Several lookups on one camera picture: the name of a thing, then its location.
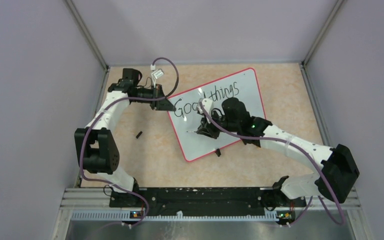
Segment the black marker cap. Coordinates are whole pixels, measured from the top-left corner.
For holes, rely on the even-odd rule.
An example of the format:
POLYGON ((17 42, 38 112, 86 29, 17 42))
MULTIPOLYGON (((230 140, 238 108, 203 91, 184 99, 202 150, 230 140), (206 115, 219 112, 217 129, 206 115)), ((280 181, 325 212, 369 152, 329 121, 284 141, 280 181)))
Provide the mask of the black marker cap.
POLYGON ((135 137, 138 139, 143 134, 142 131, 140 131, 135 137))

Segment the pink framed whiteboard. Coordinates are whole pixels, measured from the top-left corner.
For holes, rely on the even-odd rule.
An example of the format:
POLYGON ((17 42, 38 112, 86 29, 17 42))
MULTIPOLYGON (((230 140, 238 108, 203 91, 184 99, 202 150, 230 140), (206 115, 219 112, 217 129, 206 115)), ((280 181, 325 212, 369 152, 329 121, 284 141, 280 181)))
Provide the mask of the pink framed whiteboard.
POLYGON ((266 118, 257 73, 251 67, 169 97, 175 110, 170 111, 168 115, 187 162, 239 142, 239 138, 224 132, 216 139, 197 133, 204 118, 204 115, 199 113, 199 102, 202 99, 211 100, 214 109, 210 114, 219 119, 229 111, 222 105, 223 102, 230 103, 231 98, 237 98, 244 104, 241 113, 249 112, 252 117, 266 118))

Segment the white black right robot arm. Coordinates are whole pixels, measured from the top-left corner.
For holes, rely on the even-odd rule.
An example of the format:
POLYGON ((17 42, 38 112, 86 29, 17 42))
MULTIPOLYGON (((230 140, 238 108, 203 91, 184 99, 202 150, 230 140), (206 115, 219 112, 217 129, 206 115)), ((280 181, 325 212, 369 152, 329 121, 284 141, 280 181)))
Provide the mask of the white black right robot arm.
POLYGON ((282 153, 312 170, 302 176, 284 176, 274 183, 273 200, 287 206, 293 199, 322 196, 343 204, 360 171, 351 150, 343 145, 320 145, 280 129, 271 121, 252 116, 236 97, 225 99, 222 109, 209 98, 201 98, 197 111, 202 116, 198 135, 217 139, 221 133, 240 139, 245 145, 282 153))

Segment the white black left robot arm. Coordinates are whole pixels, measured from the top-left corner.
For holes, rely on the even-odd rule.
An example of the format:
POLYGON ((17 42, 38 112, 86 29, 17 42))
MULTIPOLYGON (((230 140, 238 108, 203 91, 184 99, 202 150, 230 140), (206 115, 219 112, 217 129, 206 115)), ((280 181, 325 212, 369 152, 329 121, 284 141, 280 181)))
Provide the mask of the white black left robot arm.
POLYGON ((93 120, 74 133, 79 166, 84 172, 100 177, 100 182, 118 186, 121 200, 129 207, 140 202, 135 190, 136 180, 119 166, 120 153, 113 136, 123 112, 131 103, 149 104, 155 111, 175 111, 161 84, 150 88, 141 86, 142 73, 134 68, 124 68, 121 78, 112 83, 105 100, 93 120))

